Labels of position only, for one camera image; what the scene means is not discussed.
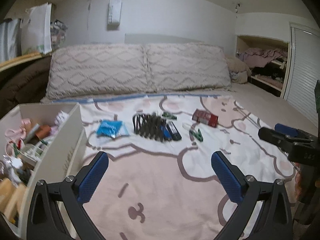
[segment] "clothing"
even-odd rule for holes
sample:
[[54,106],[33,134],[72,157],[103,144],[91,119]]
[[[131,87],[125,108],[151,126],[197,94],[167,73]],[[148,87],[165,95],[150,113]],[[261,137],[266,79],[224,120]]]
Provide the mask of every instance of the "clothing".
[[239,59],[245,62],[249,68],[264,67],[271,61],[279,57],[288,57],[288,53],[281,49],[259,49],[249,48],[241,53]]

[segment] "beige pillow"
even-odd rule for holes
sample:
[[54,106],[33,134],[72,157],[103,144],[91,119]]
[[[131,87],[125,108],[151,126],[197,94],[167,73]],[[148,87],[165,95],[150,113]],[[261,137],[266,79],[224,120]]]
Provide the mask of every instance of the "beige pillow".
[[228,65],[229,71],[232,71],[232,72],[235,72],[235,73],[246,71],[248,76],[251,75],[251,70],[250,70],[250,68],[248,67],[248,65],[246,63],[244,63],[243,61],[239,60],[235,56],[225,55],[225,57],[226,57],[226,60],[227,60],[227,65]]
[[156,92],[224,88],[230,75],[219,47],[199,43],[145,45]]
[[141,45],[91,44],[52,54],[46,97],[153,92]]

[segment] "clear plastic item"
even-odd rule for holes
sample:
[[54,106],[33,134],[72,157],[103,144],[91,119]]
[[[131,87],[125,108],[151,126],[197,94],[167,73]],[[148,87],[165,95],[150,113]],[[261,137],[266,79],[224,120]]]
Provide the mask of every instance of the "clear plastic item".
[[7,170],[7,176],[8,179],[11,180],[11,182],[14,184],[15,187],[21,183],[21,180],[19,179],[18,175],[15,173],[15,169],[12,166],[12,160],[8,155],[2,155],[1,162],[4,164],[6,170]]
[[35,167],[37,162],[40,160],[43,150],[33,144],[26,144],[20,152],[22,155],[21,159]]
[[58,49],[66,38],[68,27],[61,21],[55,20],[50,24],[51,47],[52,50]]

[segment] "red package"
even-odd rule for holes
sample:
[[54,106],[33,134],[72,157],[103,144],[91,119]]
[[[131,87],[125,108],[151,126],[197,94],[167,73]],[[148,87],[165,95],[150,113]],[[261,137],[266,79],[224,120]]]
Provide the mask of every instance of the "red package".
[[217,127],[218,124],[218,116],[211,114],[207,111],[202,111],[197,109],[193,116],[192,120],[196,122],[201,122],[206,125],[212,126],[212,127]]

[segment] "louvered door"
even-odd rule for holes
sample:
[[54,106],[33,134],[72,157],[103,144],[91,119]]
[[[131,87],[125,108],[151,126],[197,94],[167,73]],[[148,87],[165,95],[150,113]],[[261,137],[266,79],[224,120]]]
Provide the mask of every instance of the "louvered door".
[[320,79],[320,34],[291,26],[291,67],[284,99],[318,126],[314,89]]

